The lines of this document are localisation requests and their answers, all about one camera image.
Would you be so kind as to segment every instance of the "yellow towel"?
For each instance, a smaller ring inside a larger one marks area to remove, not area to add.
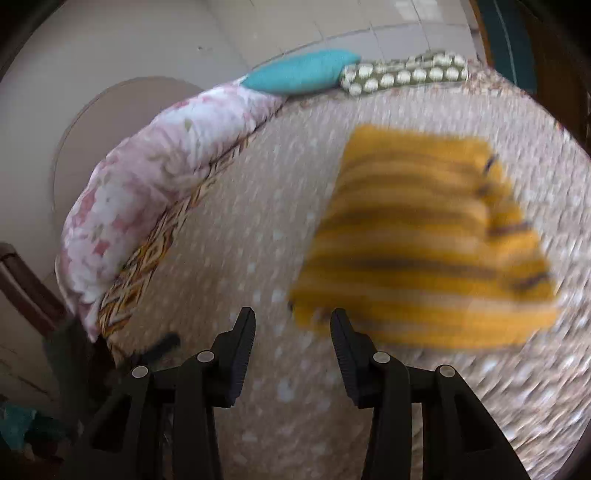
[[[486,142],[362,125],[290,293],[296,322],[336,307],[374,340],[523,343],[556,318],[538,237]]]

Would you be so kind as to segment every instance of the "tiled floor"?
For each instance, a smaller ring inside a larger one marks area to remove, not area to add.
[[[367,60],[445,48],[483,60],[469,0],[207,0],[250,67],[345,48]]]

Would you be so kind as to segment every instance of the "wooden chair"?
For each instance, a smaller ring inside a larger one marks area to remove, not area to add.
[[[38,331],[60,388],[65,421],[85,423],[108,396],[115,361],[103,337],[91,343],[81,322],[35,276],[15,248],[0,242],[0,291]]]
[[[0,290],[44,338],[68,317],[64,304],[35,276],[14,247],[2,242]]]

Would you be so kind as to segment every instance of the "teal cloth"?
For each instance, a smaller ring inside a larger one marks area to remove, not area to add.
[[[37,411],[5,403],[1,407],[0,435],[11,450],[22,450],[25,434],[35,419]]]
[[[495,70],[528,93],[537,91],[530,36],[514,0],[477,0]]]
[[[361,57],[346,50],[321,50],[264,65],[242,86],[276,95],[299,95],[336,87],[341,70]]]

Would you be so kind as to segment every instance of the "bed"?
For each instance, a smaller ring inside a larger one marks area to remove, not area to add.
[[[485,138],[541,235],[562,313],[518,348],[435,351],[378,345],[413,367],[453,365],[482,400],[532,479],[552,478],[591,418],[591,164],[542,107],[473,64],[461,86],[289,100],[239,142],[192,195],[159,218],[105,294],[98,329],[131,353],[176,331],[179,364],[256,313],[242,396],[216,413],[227,478],[354,479],[371,413],[347,398],[330,338],[297,328],[287,292],[297,278],[357,124]],[[420,477],[420,409],[413,410]]]

